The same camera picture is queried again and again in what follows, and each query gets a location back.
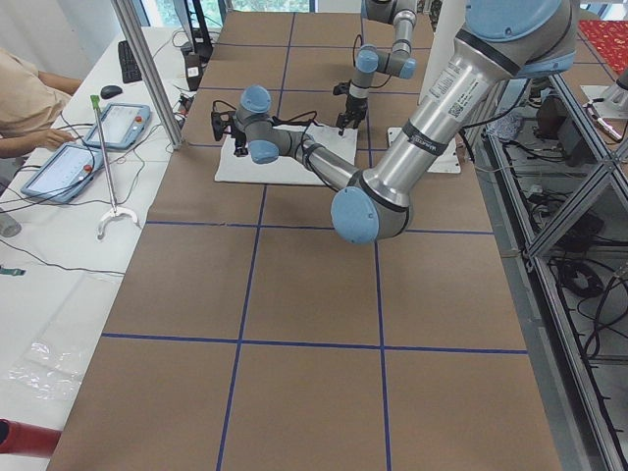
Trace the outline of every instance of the person's hand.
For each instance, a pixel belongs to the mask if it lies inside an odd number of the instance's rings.
[[[72,142],[75,138],[68,132],[60,130],[37,131],[31,135],[33,147],[56,149],[64,142]]]

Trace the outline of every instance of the beige shirt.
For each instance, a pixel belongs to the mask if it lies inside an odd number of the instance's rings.
[[[35,65],[0,48],[0,135],[47,130],[70,98],[46,86]]]

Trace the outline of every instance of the white table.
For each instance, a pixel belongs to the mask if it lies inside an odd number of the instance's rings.
[[[183,56],[171,43],[174,31],[173,28],[144,30],[153,54],[164,46],[154,60],[172,104],[180,95],[176,86],[187,89]],[[63,116],[69,123],[94,122],[89,95],[99,93],[101,87],[107,84],[120,85],[124,93],[101,101],[101,107],[108,102],[148,104],[153,109],[153,116],[147,130],[160,123],[143,81],[122,84],[117,52],[121,39],[121,36],[115,38],[66,107]],[[177,37],[177,43],[182,40],[182,37]],[[54,128],[64,124],[58,119]],[[85,134],[87,128],[80,131]],[[170,141],[161,127],[137,148],[146,164],[124,206],[136,212],[142,226],[166,171],[171,151]],[[48,150],[36,149],[27,164],[41,165],[50,155]],[[119,155],[111,153],[110,159]],[[132,153],[124,163],[112,164],[119,200],[130,191],[140,167],[141,162]],[[26,170],[20,172],[10,188],[19,191],[31,175],[32,172]],[[0,205],[4,210],[25,206],[22,201],[12,202],[16,199],[16,195],[7,190],[0,198]],[[109,200],[102,172],[75,198],[74,203],[94,199]],[[22,231],[3,240],[27,249],[49,263],[124,272],[141,230],[130,219],[122,219],[110,222],[104,239],[97,240],[98,222],[109,207],[109,203],[91,203],[81,206],[35,205],[21,209],[11,214],[22,225]],[[84,373],[123,277],[47,267],[1,243],[0,264],[26,270],[21,277],[0,276],[3,321],[0,330],[0,377],[3,378],[0,380],[0,418],[63,429],[73,405],[72,399],[38,398],[37,389],[4,378],[15,365],[24,362],[31,344],[41,340],[42,336],[49,346],[56,348],[53,356],[71,354],[63,356],[63,363],[68,363],[65,368]],[[0,455],[0,471],[43,470],[46,466],[46,459]]]

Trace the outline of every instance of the green object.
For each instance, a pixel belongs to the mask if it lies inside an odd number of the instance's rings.
[[[89,95],[89,98],[91,99],[91,107],[100,111],[100,97],[98,95]]]
[[[0,265],[0,275],[10,275],[12,277],[20,277],[24,273],[26,273],[26,270],[21,270],[19,268],[3,268],[2,265]]]

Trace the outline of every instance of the window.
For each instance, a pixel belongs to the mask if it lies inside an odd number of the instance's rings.
[[[141,0],[152,26],[179,26],[172,0]],[[224,0],[201,0],[208,27],[221,27]],[[234,0],[235,10],[243,12],[314,12],[315,0]]]

